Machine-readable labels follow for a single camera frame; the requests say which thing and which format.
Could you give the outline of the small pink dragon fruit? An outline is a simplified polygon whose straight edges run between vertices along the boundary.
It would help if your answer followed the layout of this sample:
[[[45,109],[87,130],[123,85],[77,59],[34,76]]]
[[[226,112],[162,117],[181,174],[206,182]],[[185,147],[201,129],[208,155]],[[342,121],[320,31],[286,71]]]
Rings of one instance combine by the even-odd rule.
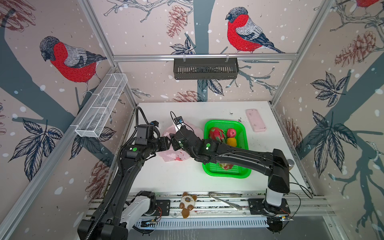
[[[231,169],[233,168],[234,165],[232,165],[232,164],[220,163],[219,166],[220,166],[223,170],[231,170]]]

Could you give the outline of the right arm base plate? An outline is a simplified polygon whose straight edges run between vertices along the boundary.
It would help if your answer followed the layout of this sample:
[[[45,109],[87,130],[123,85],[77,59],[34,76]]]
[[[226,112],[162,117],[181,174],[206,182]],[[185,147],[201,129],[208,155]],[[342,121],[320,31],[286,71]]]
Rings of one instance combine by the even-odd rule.
[[[248,199],[251,215],[263,215],[275,217],[280,215],[290,215],[291,211],[286,199],[282,199],[280,206],[269,205],[265,199]]]

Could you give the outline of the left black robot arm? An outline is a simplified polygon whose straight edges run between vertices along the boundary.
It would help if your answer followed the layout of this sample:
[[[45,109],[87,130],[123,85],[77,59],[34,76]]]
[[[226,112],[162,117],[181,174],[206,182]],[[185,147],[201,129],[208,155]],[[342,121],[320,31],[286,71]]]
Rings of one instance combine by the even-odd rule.
[[[118,172],[102,203],[90,220],[82,220],[78,226],[81,240],[126,240],[130,228],[144,214],[143,211],[123,220],[123,210],[131,187],[144,163],[157,152],[170,148],[170,140],[162,137],[159,122],[136,123],[134,132],[120,147],[117,154]]]

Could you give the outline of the green plastic basket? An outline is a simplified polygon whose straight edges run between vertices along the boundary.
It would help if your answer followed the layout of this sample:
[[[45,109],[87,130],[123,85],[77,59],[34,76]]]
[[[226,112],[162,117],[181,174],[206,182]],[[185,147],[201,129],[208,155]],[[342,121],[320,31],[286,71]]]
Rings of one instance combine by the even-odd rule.
[[[204,138],[209,138],[209,133],[212,128],[219,128],[227,133],[228,129],[234,129],[237,134],[235,139],[237,140],[237,147],[248,150],[248,138],[245,126],[242,123],[236,121],[227,121],[227,120],[210,120],[206,122],[204,128]],[[229,177],[229,178],[237,178],[244,179],[247,178],[251,174],[251,170],[240,167],[240,166],[225,166],[223,169],[219,164],[202,164],[203,170],[206,174],[213,177]]]

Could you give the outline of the red fruit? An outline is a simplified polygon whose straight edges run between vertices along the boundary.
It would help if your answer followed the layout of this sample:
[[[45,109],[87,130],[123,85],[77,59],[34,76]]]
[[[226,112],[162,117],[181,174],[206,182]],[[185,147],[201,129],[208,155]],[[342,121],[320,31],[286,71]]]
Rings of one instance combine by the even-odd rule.
[[[224,131],[220,128],[213,127],[209,131],[209,138],[212,140],[216,140],[222,143],[225,143],[227,141],[227,136],[224,133]]]

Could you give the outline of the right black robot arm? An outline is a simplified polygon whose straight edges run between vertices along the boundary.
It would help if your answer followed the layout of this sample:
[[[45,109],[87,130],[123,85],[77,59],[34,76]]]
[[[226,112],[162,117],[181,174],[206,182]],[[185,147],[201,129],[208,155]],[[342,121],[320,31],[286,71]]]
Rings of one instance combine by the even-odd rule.
[[[231,164],[251,169],[268,177],[266,204],[279,207],[283,195],[290,192],[289,163],[283,152],[255,152],[229,146],[212,139],[200,139],[193,131],[182,126],[170,134],[174,150],[182,149],[195,161],[208,164]]]

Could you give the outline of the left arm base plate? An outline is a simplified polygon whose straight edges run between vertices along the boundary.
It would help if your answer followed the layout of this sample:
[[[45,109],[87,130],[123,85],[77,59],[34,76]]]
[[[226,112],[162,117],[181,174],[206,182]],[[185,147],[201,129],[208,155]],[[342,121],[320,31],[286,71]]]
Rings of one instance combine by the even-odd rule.
[[[171,208],[171,201],[170,200],[156,200],[156,208],[153,213],[150,214],[150,216],[169,216],[170,215],[170,208]]]

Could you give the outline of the pink plastic bag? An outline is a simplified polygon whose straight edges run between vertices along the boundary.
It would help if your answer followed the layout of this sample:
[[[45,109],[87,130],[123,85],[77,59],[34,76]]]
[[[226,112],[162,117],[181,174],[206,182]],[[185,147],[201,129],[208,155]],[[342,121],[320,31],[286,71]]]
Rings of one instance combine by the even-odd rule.
[[[188,123],[188,125],[192,127],[192,130],[200,139],[203,139],[204,133],[202,129],[190,123]],[[163,137],[170,137],[170,134],[175,134],[175,133],[176,133],[176,127],[174,125],[171,125],[166,130],[164,130]],[[182,149],[175,151],[172,146],[170,146],[170,149],[167,151],[158,152],[158,155],[164,160],[164,162],[173,162],[173,161],[182,162],[190,158],[190,156],[185,151],[183,151]]]

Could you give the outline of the orange fruit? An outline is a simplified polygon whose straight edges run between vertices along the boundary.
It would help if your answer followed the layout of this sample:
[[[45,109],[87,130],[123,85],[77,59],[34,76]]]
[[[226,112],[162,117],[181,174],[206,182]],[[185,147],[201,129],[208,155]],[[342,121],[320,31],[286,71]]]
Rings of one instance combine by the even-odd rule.
[[[237,147],[238,143],[236,138],[227,138],[227,145],[231,147]]]

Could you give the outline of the red apple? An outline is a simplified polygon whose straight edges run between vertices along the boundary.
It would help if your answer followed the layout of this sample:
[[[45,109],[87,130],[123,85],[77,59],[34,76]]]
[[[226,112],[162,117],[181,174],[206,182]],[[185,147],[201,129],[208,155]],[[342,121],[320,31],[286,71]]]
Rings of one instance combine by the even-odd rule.
[[[237,131],[233,128],[227,130],[227,138],[235,138],[237,135]]]

